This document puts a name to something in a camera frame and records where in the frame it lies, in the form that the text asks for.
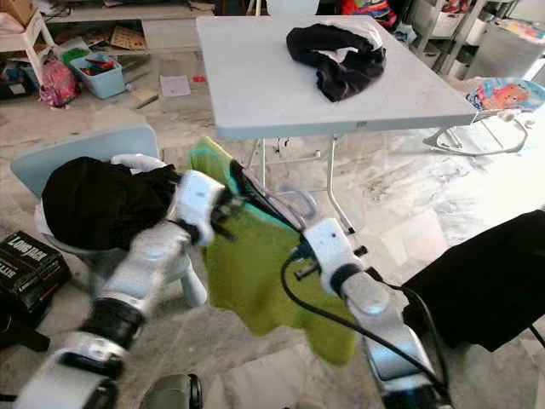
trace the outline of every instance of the black fabric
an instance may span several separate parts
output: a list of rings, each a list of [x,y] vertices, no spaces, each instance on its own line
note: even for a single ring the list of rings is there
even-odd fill
[[[407,281],[429,307],[446,343],[489,351],[545,314],[545,213],[516,217],[449,249]],[[418,330],[422,315],[404,310]]]
[[[43,190],[43,211],[56,239],[84,249],[128,249],[166,213],[180,177],[168,165],[131,175],[122,164],[77,158],[56,169]]]
[[[373,51],[367,38],[334,26],[315,24],[294,28],[286,38],[291,57],[308,66],[318,68],[318,88],[332,102],[341,101],[363,91],[384,72],[386,51]],[[354,47],[342,63],[337,63],[318,50],[337,50]]]

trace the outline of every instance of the white tile floor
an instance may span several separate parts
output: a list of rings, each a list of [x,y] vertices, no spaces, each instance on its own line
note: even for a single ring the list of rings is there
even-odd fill
[[[199,54],[154,57],[150,74],[135,89],[157,89],[158,73],[203,75]],[[214,136],[206,84],[192,84],[192,95],[160,98],[131,110],[134,97],[124,94],[99,101],[84,93],[67,111],[50,111],[32,98],[0,104],[0,226],[33,226],[36,199],[14,178],[9,163],[29,147],[76,136],[88,130],[148,122],[169,161],[182,166],[186,150],[200,137]],[[432,153],[421,144],[432,130],[357,134],[339,144],[336,194],[353,219],[354,243],[370,249],[370,262],[390,281],[402,283],[446,248],[499,222],[545,203],[540,176],[545,174],[542,121],[519,154],[463,158]],[[251,144],[220,141],[245,161]],[[267,142],[270,158],[325,153],[324,137]],[[267,184],[305,189],[324,182],[324,160],[271,166]],[[316,194],[321,216],[335,216],[325,193]],[[52,350],[89,310],[81,282],[85,268],[66,257],[76,279],[55,296],[53,311],[40,331],[52,337]],[[202,264],[198,274],[205,280]],[[292,406],[313,397],[329,408],[378,408],[381,402],[363,354],[346,368],[327,366],[310,352],[298,331],[279,328],[254,337],[231,312],[211,306],[187,309],[180,291],[169,287],[156,318],[132,350],[121,382],[121,408],[137,407],[155,379],[193,371],[204,380],[207,408]],[[538,326],[545,333],[545,322]],[[448,350],[452,394],[463,409],[537,409],[545,402],[545,351],[530,333],[490,354],[479,346]],[[44,354],[23,348],[0,353],[0,392],[17,393]],[[0,408],[9,405],[0,404]]]

